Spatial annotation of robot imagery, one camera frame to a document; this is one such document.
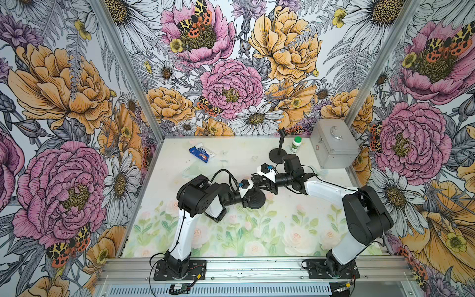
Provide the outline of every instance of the blue and white package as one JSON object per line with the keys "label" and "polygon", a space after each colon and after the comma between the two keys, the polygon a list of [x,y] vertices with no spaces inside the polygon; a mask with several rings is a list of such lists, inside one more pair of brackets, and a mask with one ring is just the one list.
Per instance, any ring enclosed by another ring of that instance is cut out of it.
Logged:
{"label": "blue and white package", "polygon": [[213,152],[206,149],[202,143],[199,143],[196,146],[190,148],[189,151],[197,158],[201,159],[204,163],[208,163],[208,160],[210,158],[216,156]]}

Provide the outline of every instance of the white table surface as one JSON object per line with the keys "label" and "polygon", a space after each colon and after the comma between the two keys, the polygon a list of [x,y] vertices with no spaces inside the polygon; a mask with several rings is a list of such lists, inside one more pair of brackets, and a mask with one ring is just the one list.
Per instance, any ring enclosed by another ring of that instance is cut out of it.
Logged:
{"label": "white table surface", "polygon": [[[283,149],[290,152],[293,138],[288,136]],[[216,154],[204,163],[188,150],[198,143]],[[226,168],[238,182],[249,179],[263,163],[271,164],[269,151],[278,147],[278,138],[172,138],[165,139],[150,182],[140,205],[123,257],[150,257],[165,252],[176,230],[179,188],[192,178]],[[328,181],[351,185],[345,169],[322,170],[312,150],[310,138],[303,138],[297,156]],[[278,171],[284,171],[278,165]],[[220,173],[216,182],[228,182]],[[297,195],[286,188],[279,194],[266,193],[259,210],[228,207],[224,219],[215,223],[202,215],[195,230],[193,257],[240,256],[319,256],[335,246],[348,231],[344,213],[331,203],[308,195]],[[377,245],[363,254],[378,255]]]}

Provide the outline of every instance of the pink peony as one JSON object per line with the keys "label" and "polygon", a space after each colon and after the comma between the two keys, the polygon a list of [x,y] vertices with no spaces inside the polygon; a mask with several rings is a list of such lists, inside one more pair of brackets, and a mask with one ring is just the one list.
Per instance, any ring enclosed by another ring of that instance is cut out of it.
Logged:
{"label": "pink peony", "polygon": [[182,49],[176,51],[176,55],[183,61],[185,67],[199,68],[201,65],[212,65],[219,59],[229,57],[233,51],[236,35],[233,22],[228,23],[223,17],[219,5],[214,8],[207,0],[206,4],[212,13],[211,25],[200,33],[202,36],[196,38],[187,38],[177,27],[180,21],[191,19],[195,14],[194,4],[190,9],[183,7],[178,11],[173,7],[171,11],[164,10],[161,14],[161,30],[165,33],[162,40],[170,44],[174,39],[180,39]]}
{"label": "pink peony", "polygon": [[393,89],[410,94],[417,100],[430,100],[436,105],[449,103],[464,93],[475,83],[475,46],[471,46],[460,56],[441,57],[435,63],[429,63],[426,56],[427,40],[439,38],[446,40],[453,37],[461,27],[451,29],[442,22],[437,25],[430,21],[412,39],[404,49],[406,58],[398,76],[391,80]]}
{"label": "pink peony", "polygon": [[430,181],[447,163],[452,149],[445,130],[446,121],[440,110],[429,103],[397,103],[383,121],[382,152],[376,153],[378,167],[399,172],[411,185]]}
{"label": "pink peony", "polygon": [[236,113],[262,101],[261,76],[251,67],[236,60],[219,61],[200,78],[202,95],[212,106],[220,107],[225,119],[233,119]]}
{"label": "pink peony", "polygon": [[96,231],[105,218],[101,204],[107,175],[102,156],[79,141],[33,157],[18,180],[23,208],[15,214],[13,233],[49,247],[68,242],[88,223]]}
{"label": "pink peony", "polygon": [[10,135],[0,130],[0,211],[15,191],[15,176],[25,164],[25,156]]}

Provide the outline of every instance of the round black base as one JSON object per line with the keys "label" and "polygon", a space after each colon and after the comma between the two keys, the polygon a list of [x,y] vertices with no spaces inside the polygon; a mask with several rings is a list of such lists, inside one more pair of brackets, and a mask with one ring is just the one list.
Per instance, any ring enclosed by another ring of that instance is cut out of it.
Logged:
{"label": "round black base", "polygon": [[264,192],[262,192],[262,190],[251,189],[247,191],[246,195],[251,196],[251,199],[247,207],[252,208],[254,210],[257,210],[263,207],[266,202],[266,195],[264,194]]}
{"label": "round black base", "polygon": [[283,163],[282,158],[287,156],[287,152],[282,149],[280,150],[280,154],[278,153],[279,153],[278,148],[273,149],[269,152],[269,159],[272,161],[272,163],[281,164]]}

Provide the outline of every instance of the silver metal box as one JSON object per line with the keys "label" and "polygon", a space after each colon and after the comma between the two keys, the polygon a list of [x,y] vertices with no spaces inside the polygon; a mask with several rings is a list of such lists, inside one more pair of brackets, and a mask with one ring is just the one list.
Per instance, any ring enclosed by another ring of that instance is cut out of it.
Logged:
{"label": "silver metal box", "polygon": [[356,140],[340,119],[318,120],[310,140],[321,168],[346,168],[360,153]]}

